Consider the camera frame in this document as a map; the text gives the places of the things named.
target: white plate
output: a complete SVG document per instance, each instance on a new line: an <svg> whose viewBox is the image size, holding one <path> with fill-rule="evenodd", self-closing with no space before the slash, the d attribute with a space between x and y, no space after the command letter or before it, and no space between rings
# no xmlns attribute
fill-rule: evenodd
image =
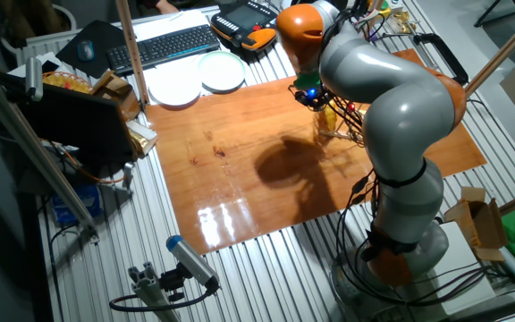
<svg viewBox="0 0 515 322"><path fill-rule="evenodd" d="M158 65L144 72L150 96L166 106L186 106L200 95L202 83L189 61L175 61Z"/></svg>
<svg viewBox="0 0 515 322"><path fill-rule="evenodd" d="M237 89L246 79L246 68L238 56L215 51L206 54L198 63L202 83L213 91Z"/></svg>

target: handle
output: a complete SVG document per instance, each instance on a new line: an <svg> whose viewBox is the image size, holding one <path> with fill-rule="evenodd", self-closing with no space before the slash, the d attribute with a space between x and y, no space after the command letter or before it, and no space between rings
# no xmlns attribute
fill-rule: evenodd
<svg viewBox="0 0 515 322"><path fill-rule="evenodd" d="M456 75L453 77L455 81L457 81L460 85L464 86L469 82L469 75L466 73L456 56L452 53L451 49L446 46L444 40L440 38L440 36L430 33L430 34L422 34L414 37L415 44L433 44L440 53L440 55L444 58L448 66L452 69L452 72Z"/></svg>

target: table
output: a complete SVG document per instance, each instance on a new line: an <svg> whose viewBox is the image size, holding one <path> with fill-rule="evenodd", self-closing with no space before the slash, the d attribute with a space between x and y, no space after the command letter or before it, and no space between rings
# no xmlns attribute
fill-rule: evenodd
<svg viewBox="0 0 515 322"><path fill-rule="evenodd" d="M422 64L413 49L394 55ZM199 253L333 213L371 171L363 148L317 134L317 115L287 90L294 80L202 97L179 113L147 108L180 233ZM462 125L425 156L443 176L485 164Z"/></svg>
<svg viewBox="0 0 515 322"><path fill-rule="evenodd" d="M415 0L406 0L405 5L419 21L419 30L434 31ZM204 9L207 15L216 12L216 7ZM74 35L67 32L30 39L17 61L23 64L28 56L57 53ZM385 39L378 46L391 52L413 47L408 38ZM426 47L441 71L450 74L434 49ZM246 58L250 72L244 86L294 75L279 46L267 55L250 54ZM76 73L96 81L82 72ZM134 83L132 77L127 80ZM473 98L482 100L478 95ZM148 123L143 114L139 121ZM469 104L463 123L488 164L444 179L441 212L456 203L462 185L485 187L489 198L502 203L515 197L515 144L510 136L481 105ZM49 249L47 242L60 226L49 214L39 215L55 320L60 321L63 315L65 321L156 321L153 314L127 315L107 306L109 299L131 293L126 268L139 267L150 260L161 273L176 264L164 248L166 238L178 233L178 226L157 154L150 153L139 160L134 174L132 195L118 185L102 188L107 215L97 220L101 239L97 245L78 242L74 233L67 233ZM354 208L353 214L345 221L354 237L348 241L349 246L365 238L369 224L361 208ZM341 321L354 317L354 312L337 305L329 284L336 223L337 215L332 214L208 253L204 258L220 275L222 291L194 307L179 309L183 321ZM55 269L51 267L52 255ZM188 282L185 292L187 299L193 299L202 291Z"/></svg>

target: led light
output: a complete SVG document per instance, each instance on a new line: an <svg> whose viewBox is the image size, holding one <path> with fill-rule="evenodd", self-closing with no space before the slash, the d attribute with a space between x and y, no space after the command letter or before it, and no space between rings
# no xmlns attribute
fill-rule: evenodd
<svg viewBox="0 0 515 322"><path fill-rule="evenodd" d="M307 91L307 97L308 99L314 99L317 97L317 91L315 89L309 89Z"/></svg>

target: metal pole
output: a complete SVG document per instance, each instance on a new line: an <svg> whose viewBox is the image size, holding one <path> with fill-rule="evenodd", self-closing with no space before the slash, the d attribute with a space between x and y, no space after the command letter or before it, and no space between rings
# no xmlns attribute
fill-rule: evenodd
<svg viewBox="0 0 515 322"><path fill-rule="evenodd" d="M142 104L148 104L147 83L144 81L144 72L142 71L142 62L140 61L139 45L136 43L134 36L134 29L132 28L131 12L129 10L129 3L127 0L116 0L116 9L118 16L121 19L122 33L126 40L126 47L129 50L131 57L132 71L139 85L139 97Z"/></svg>
<svg viewBox="0 0 515 322"><path fill-rule="evenodd" d="M21 149L25 151L29 159L43 174L51 187L63 199L67 207L72 211L77 220L91 231L96 231L93 217L85 205L80 201L79 196L67 182L61 170L41 146L39 138L19 110L17 105L7 101L5 93L0 88L0 121L5 128L13 135Z"/></svg>
<svg viewBox="0 0 515 322"><path fill-rule="evenodd" d="M484 66L484 68L476 75L476 77L470 82L470 84L464 89L466 91L466 97L470 97L484 81L492 75L492 73L498 68L502 62L508 58L508 56L515 49L515 34L508 40L508 42L498 51L498 53L492 57L490 62Z"/></svg>

